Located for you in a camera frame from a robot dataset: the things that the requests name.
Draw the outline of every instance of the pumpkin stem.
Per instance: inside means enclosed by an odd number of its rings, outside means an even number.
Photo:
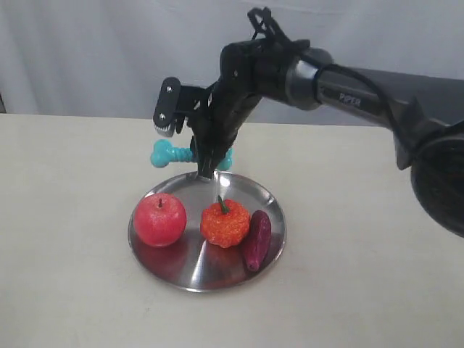
[[[228,208],[228,206],[225,205],[223,199],[220,198],[220,196],[217,196],[217,201],[219,202],[220,210],[221,210],[221,212],[223,212],[223,214],[227,214],[228,212],[231,211],[231,210]]]

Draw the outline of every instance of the stainless steel plate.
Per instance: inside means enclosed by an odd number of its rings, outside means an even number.
[[[180,289],[194,292],[215,291],[243,284],[268,269],[281,255],[286,241],[286,224],[276,198],[260,184],[243,176],[216,172],[210,182],[187,173],[171,178],[145,196],[165,192],[178,197],[187,211],[185,233],[171,246],[145,245],[130,217],[128,238],[137,260],[155,277]],[[220,194],[243,204],[250,213],[264,210],[272,224],[270,250],[260,271],[249,272],[238,247],[222,249],[207,243],[199,232],[204,208],[216,202]]]

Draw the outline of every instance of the white backdrop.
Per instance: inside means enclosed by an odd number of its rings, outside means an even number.
[[[0,92],[9,112],[150,118],[164,77],[209,85],[264,5],[339,64],[464,78],[462,0],[0,0]],[[271,101],[253,116],[346,118]]]

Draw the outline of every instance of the teal dog bone toy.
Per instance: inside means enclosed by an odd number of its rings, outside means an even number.
[[[156,168],[164,168],[171,162],[196,162],[194,154],[188,148],[182,149],[173,147],[166,139],[161,139],[154,143],[150,162]],[[218,165],[218,170],[229,170],[232,166],[232,149],[227,151],[225,158]]]

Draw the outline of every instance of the toy fruit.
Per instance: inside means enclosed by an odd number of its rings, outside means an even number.
[[[240,245],[246,267],[253,272],[260,269],[270,247],[270,219],[262,210],[253,213],[249,233]]]
[[[223,201],[203,210],[200,232],[208,242],[222,248],[239,245],[249,230],[249,212],[232,199]]]
[[[151,247],[166,247],[176,242],[187,225],[182,202],[171,194],[147,196],[138,203],[133,226],[138,237]]]

